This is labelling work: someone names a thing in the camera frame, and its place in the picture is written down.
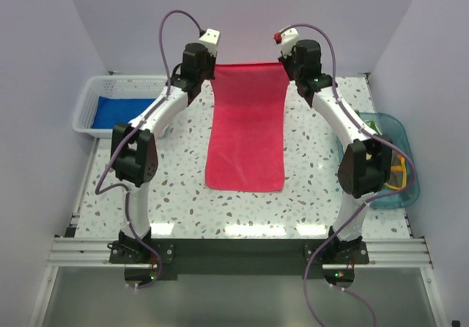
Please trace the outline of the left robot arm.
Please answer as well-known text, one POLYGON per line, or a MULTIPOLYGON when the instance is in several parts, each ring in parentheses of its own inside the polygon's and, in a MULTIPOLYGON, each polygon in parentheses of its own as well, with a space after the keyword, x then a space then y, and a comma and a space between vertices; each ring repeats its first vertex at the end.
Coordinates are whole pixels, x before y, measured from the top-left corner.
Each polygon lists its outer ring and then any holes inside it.
POLYGON ((156 139, 198 96, 204 81, 215 78, 217 53, 216 43, 199 40, 187 44, 182 62, 154 102, 133 120, 114 126, 109 167, 125 189, 125 208, 118 240, 108 245, 110 262, 158 261, 148 216, 149 185, 158 170, 156 139))

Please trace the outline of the pink towel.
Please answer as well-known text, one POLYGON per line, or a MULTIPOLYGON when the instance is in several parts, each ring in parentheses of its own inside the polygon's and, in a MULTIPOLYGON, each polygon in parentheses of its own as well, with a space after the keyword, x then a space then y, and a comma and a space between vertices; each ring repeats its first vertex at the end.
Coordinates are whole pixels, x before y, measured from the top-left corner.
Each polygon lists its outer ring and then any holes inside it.
POLYGON ((284 114, 289 79, 279 63, 217 65, 205 183, 223 191, 284 187, 284 114))

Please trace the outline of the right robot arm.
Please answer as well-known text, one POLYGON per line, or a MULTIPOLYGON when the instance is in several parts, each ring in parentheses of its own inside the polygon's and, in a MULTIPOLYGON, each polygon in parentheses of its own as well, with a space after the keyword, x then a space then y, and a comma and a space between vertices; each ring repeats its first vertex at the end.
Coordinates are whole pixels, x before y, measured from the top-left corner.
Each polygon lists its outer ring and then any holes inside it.
POLYGON ((377 132, 363 122, 339 93, 334 77, 323 73, 320 44, 297 35, 280 35, 279 57, 298 94, 332 128, 344 151, 337 177, 341 207, 317 257, 344 262, 360 251, 367 200, 382 190, 391 176, 391 138, 375 140, 377 132))

